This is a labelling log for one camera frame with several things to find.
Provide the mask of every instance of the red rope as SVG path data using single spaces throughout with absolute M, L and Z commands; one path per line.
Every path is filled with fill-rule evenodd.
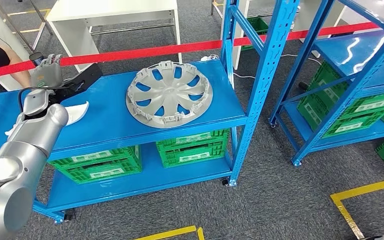
M 319 36 L 326 36 L 332 34 L 350 33 L 360 30 L 375 29 L 378 26 L 372 22 L 357 23 L 352 25 L 325 27 L 320 30 Z M 287 40 L 303 39 L 307 36 L 308 30 L 293 31 L 287 36 Z M 265 41 L 266 35 L 261 35 L 260 38 Z M 243 46 L 251 44 L 247 37 L 240 37 L 234 39 L 234 46 Z M 202 41 L 193 43 L 184 43 L 180 45 L 157 46 L 150 48 L 122 50 L 113 52 L 104 52 L 99 54 L 83 55 L 83 56 L 70 56 L 61 58 L 61 66 L 72 66 L 77 64 L 101 63 L 110 61 L 119 61 L 126 59 L 145 58 L 177 53 L 188 53 L 202 50 L 219 49 L 222 47 L 221 40 Z M 13 74 L 20 71 L 33 69 L 35 66 L 30 61 L 24 61 L 17 64 L 0 67 L 0 76 Z

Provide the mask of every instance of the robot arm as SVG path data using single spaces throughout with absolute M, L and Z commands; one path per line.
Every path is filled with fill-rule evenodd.
M 68 119 L 67 110 L 53 104 L 45 116 L 17 125 L 0 148 L 0 240 L 27 223 L 39 178 Z
M 0 240 L 18 232 L 32 213 L 39 178 L 69 119 L 59 103 L 84 92 L 102 76 L 92 64 L 63 81 L 59 59 L 50 55 L 36 67 L 31 75 L 34 90 L 27 94 L 13 131 L 0 148 Z

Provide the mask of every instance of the yellow floor marking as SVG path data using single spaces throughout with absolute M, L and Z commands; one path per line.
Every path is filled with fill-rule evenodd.
M 203 230 L 203 228 L 202 227 L 198 227 L 197 232 L 198 232 L 198 240 L 205 240 L 204 239 L 204 230 Z
M 45 16 L 44 16 L 45 19 L 46 19 L 46 17 L 48 16 L 48 14 L 49 14 L 50 11 L 51 11 L 50 8 L 46 8 L 46 9 L 41 9 L 41 10 L 39 10 L 39 12 L 46 12 L 46 13 L 45 13 Z M 10 17 L 10 16 L 13 16 L 13 15 L 32 14 L 32 13 L 36 13 L 36 11 L 35 11 L 35 10 L 31 10 L 31 11 L 21 11 L 21 12 L 9 13 L 9 14 L 7 14 L 7 15 L 8 15 L 8 17 Z M 41 25 L 42 25 L 42 23 L 39 25 L 39 28 L 36 28 L 36 29 L 29 29 L 29 30 L 22 30 L 22 31 L 20 31 L 20 33 L 23 34 L 23 33 L 39 32 Z
M 359 227 L 357 226 L 356 222 L 351 217 L 350 213 L 347 211 L 345 206 L 342 204 L 341 200 L 349 199 L 355 196 L 371 193 L 374 191 L 382 190 L 384 189 L 384 181 L 376 182 L 373 184 L 360 186 L 357 188 L 353 188 L 346 191 L 341 191 L 338 193 L 334 193 L 330 195 L 330 198 L 332 198 L 333 203 L 335 203 L 336 207 L 338 208 L 339 212 L 342 214 L 343 218 L 348 223 L 349 227 L 354 232 L 357 239 L 363 239 L 364 235 L 362 231 L 360 231 Z
M 154 235 L 144 236 L 141 238 L 137 238 L 136 240 L 159 240 L 159 239 L 170 238 L 177 235 L 192 233 L 192 232 L 195 232 L 196 230 L 197 230 L 197 227 L 193 225 L 193 226 L 187 226 L 179 229 L 157 233 Z
M 46 9 L 41 9 L 39 10 L 39 12 L 49 12 L 51 9 L 50 8 L 46 8 Z M 8 13 L 8 17 L 9 16 L 13 16 L 13 15 L 20 15 L 20 14 L 32 14 L 32 13 L 36 13 L 35 10 L 31 10 L 31 11 L 20 11 L 20 12 L 13 12 L 13 13 Z
M 218 6 L 223 6 L 223 3 L 217 3 L 216 1 L 213 1 L 212 2 L 216 7 L 218 7 Z
M 39 32 L 39 28 L 37 28 L 37 29 L 30 29 L 30 30 L 22 30 L 22 31 L 20 31 L 20 33 L 32 33 L 32 32 Z

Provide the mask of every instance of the white table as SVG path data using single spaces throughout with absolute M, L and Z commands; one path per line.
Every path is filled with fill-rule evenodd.
M 69 56 L 99 53 L 92 39 L 90 27 L 164 19 L 171 19 L 173 23 L 92 32 L 92 34 L 174 26 L 176 43 L 179 45 L 176 0 L 57 0 L 46 18 Z M 182 54 L 179 53 L 178 57 L 181 63 Z M 81 71 L 88 66 L 89 64 L 80 64 L 75 67 Z

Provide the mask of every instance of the white label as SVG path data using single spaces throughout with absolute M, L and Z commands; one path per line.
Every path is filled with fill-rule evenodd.
M 347 131 L 347 130 L 351 130 L 351 129 L 358 129 L 358 128 L 360 128 L 362 125 L 363 125 L 363 122 L 358 122 L 358 123 L 354 123 L 354 124 L 347 125 L 347 126 L 341 126 L 341 127 L 339 127 L 339 128 L 335 131 L 335 133 L 340 133 L 340 132 Z
M 136 158 L 139 159 L 139 145 L 134 146 L 134 154 Z
M 203 139 L 209 139 L 211 138 L 211 132 L 204 132 L 201 134 L 191 135 L 191 136 L 183 136 L 183 137 L 177 137 L 176 138 L 176 144 L 182 144 L 192 141 L 198 141 Z
M 354 111 L 354 113 L 358 113 L 361 111 L 366 111 L 370 109 L 377 109 L 384 106 L 384 100 L 383 101 L 377 101 L 369 104 L 360 105 L 357 107 L 357 109 Z
M 315 121 L 315 123 L 320 124 L 322 120 L 317 115 L 317 113 L 313 110 L 310 103 L 305 104 L 304 107 L 307 110 L 307 112 L 310 114 L 311 118 Z
M 325 85 L 325 84 L 326 84 L 325 80 L 321 80 L 318 83 L 319 86 L 322 86 L 322 85 Z M 336 93 L 330 87 L 323 89 L 323 91 L 329 96 L 329 98 L 334 103 L 336 103 L 336 101 L 339 99 L 338 95 L 336 95 Z
M 116 168 L 116 169 L 112 169 L 112 170 L 108 170 L 108 171 L 90 173 L 89 175 L 91 178 L 97 179 L 97 178 L 108 177 L 108 176 L 112 176 L 112 175 L 116 175 L 116 174 L 122 174 L 124 172 L 125 171 L 123 171 L 122 168 Z
M 205 159 L 208 157 L 210 157 L 209 152 L 198 153 L 198 154 L 190 155 L 190 156 L 181 156 L 179 158 L 179 163 L 189 162 L 189 161 L 198 160 L 198 159 Z
M 71 159 L 73 162 L 82 162 L 82 161 L 87 161 L 87 160 L 92 160 L 92 159 L 99 159 L 103 157 L 108 157 L 113 155 L 110 151 L 105 150 L 105 151 L 99 151 L 91 154 L 86 154 L 86 155 L 80 155 L 80 156 L 72 156 Z

